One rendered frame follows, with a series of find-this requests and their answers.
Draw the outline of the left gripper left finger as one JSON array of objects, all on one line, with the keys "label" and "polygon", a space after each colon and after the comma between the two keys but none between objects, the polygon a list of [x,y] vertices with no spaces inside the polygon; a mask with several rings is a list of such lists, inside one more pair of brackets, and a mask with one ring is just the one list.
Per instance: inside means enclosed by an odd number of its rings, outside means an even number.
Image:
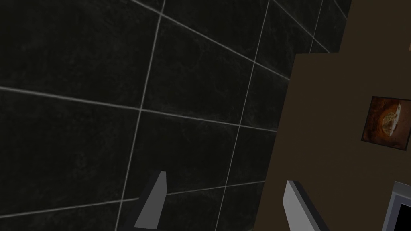
[{"label": "left gripper left finger", "polygon": [[122,230],[157,230],[166,195],[166,172],[156,171],[128,214]]}]

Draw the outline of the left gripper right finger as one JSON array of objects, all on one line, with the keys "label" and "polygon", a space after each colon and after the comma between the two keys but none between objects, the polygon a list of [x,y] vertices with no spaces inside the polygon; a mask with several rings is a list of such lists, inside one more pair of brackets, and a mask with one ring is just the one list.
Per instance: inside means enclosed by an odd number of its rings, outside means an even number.
[{"label": "left gripper right finger", "polygon": [[300,182],[287,181],[282,204],[290,231],[329,231]]}]

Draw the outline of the grey framed window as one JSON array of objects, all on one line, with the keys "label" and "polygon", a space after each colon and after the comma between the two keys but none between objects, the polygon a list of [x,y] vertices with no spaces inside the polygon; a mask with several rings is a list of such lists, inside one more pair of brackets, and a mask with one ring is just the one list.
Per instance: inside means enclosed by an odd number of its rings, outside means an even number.
[{"label": "grey framed window", "polygon": [[411,186],[394,182],[382,231],[411,231]]}]

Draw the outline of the brown framed wall picture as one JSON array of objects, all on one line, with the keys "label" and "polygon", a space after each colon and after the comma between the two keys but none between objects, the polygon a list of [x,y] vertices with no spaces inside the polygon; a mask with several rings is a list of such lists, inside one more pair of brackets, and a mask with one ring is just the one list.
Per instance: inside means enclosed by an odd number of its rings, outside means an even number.
[{"label": "brown framed wall picture", "polygon": [[411,138],[411,99],[373,96],[361,141],[406,151]]}]

